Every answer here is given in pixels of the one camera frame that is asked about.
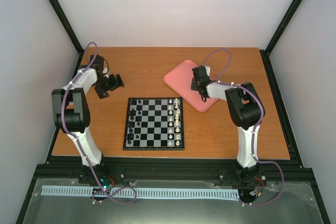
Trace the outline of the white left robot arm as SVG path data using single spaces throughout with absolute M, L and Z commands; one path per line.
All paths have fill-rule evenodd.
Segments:
M 103 154 L 97 148 L 89 129 L 91 117 L 86 94 L 94 87 L 98 97 L 104 99 L 109 97 L 110 91 L 124 87 L 119 74 L 110 74 L 109 69 L 104 68 L 105 62 L 104 57 L 91 55 L 90 62 L 81 65 L 66 86 L 54 89 L 51 93 L 55 126 L 73 141 L 82 164 L 95 166 L 90 176 L 100 184 L 108 180 L 109 170 L 100 165 Z

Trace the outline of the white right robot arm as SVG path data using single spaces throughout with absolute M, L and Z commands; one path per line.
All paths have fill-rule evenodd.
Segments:
M 265 109 L 250 82 L 223 83 L 211 80 L 209 66 L 192 68 L 191 89 L 198 91 L 202 100 L 221 99 L 227 102 L 230 118 L 238 130 L 236 179 L 244 183 L 257 174 L 257 136 Z

